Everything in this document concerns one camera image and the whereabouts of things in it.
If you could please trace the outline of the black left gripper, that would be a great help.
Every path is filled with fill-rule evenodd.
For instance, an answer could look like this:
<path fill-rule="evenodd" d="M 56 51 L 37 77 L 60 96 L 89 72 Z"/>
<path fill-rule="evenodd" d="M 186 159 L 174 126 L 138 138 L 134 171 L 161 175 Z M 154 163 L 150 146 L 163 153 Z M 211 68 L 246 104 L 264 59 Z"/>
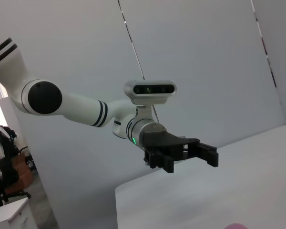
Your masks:
<path fill-rule="evenodd" d="M 201 143 L 196 138 L 177 137 L 167 131 L 143 132 L 140 134 L 144 148 L 144 161 L 152 169 L 162 168 L 167 173 L 174 172 L 174 160 L 184 160 L 184 146 L 188 145 L 188 157 L 199 158 L 212 167 L 218 167 L 217 148 Z"/>

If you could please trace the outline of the pink peach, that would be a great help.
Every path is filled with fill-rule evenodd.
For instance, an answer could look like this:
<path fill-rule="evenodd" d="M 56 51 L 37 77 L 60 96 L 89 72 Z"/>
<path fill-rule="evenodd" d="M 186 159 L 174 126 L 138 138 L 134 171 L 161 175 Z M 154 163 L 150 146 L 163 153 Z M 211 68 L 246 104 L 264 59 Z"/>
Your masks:
<path fill-rule="evenodd" d="M 248 229 L 248 228 L 240 223 L 232 223 L 226 226 L 224 229 Z"/>

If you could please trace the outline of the brown cardboard box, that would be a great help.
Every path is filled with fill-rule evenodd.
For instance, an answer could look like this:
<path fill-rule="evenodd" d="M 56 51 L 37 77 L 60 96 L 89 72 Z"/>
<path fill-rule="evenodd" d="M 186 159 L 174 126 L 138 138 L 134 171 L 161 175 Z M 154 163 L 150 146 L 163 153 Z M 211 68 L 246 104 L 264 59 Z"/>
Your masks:
<path fill-rule="evenodd" d="M 15 188 L 21 190 L 29 186 L 33 181 L 33 174 L 26 164 L 25 154 L 21 153 L 13 158 L 13 167 L 19 175 L 18 181 L 15 183 Z"/>

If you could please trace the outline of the black office chair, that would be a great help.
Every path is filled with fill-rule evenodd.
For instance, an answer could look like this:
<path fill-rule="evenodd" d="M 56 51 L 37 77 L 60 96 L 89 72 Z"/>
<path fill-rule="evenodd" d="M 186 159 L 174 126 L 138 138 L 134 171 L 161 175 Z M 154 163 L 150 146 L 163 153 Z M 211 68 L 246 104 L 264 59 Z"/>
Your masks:
<path fill-rule="evenodd" d="M 8 191 L 8 188 L 20 181 L 20 174 L 13 163 L 13 160 L 21 153 L 15 144 L 16 137 L 12 129 L 0 125 L 0 207 L 8 202 L 9 198 L 17 196 L 31 198 L 31 194 L 25 192 L 22 187 Z"/>

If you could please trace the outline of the white cabinet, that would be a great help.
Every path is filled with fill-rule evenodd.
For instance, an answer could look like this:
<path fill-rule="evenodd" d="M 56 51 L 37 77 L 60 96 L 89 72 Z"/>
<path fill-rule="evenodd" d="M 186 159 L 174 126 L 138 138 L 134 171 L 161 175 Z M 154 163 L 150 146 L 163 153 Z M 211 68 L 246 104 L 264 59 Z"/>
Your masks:
<path fill-rule="evenodd" d="M 30 214 L 28 198 L 0 207 L 0 229 L 30 229 Z"/>

